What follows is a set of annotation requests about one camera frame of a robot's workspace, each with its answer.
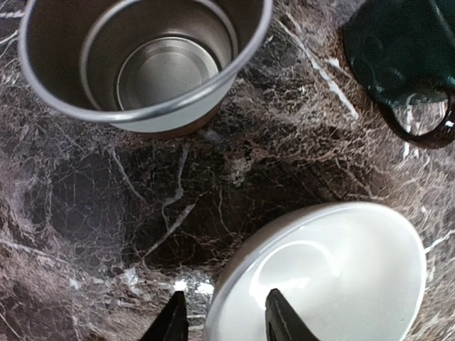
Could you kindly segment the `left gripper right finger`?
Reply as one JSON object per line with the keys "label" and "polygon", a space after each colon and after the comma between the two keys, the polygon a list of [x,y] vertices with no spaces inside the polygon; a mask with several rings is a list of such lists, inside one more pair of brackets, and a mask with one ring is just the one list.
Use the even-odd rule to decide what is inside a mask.
{"label": "left gripper right finger", "polygon": [[268,341],[319,341],[279,289],[268,293],[265,307]]}

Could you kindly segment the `beige ceramic bowl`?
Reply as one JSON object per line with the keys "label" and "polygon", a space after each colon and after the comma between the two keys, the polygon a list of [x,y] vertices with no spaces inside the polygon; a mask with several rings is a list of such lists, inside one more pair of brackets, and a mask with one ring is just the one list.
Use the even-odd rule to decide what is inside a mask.
{"label": "beige ceramic bowl", "polygon": [[204,340],[266,340],[277,288],[320,340],[403,340],[427,280],[413,224],[371,202],[314,205],[255,232],[215,285]]}

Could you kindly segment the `brown ceramic cup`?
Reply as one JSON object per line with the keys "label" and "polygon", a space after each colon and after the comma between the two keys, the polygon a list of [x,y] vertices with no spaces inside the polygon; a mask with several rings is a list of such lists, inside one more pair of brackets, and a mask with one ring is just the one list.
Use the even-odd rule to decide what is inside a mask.
{"label": "brown ceramic cup", "polygon": [[81,121],[161,138],[219,109],[272,1],[29,1],[18,53],[36,94]]}

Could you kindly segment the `dark green cup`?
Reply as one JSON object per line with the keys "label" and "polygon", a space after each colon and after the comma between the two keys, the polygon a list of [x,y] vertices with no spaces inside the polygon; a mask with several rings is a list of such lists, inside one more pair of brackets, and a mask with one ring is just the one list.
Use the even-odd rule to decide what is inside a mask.
{"label": "dark green cup", "polygon": [[[351,72],[390,127],[420,148],[454,142],[454,2],[365,1],[343,28]],[[431,131],[414,135],[395,116],[399,106],[447,102]]]}

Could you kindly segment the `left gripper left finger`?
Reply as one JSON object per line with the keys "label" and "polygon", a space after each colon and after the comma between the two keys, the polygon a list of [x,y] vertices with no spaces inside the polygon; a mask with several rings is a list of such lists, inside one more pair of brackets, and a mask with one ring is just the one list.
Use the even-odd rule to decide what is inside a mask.
{"label": "left gripper left finger", "polygon": [[183,291],[176,291],[139,341],[187,341],[188,320]]}

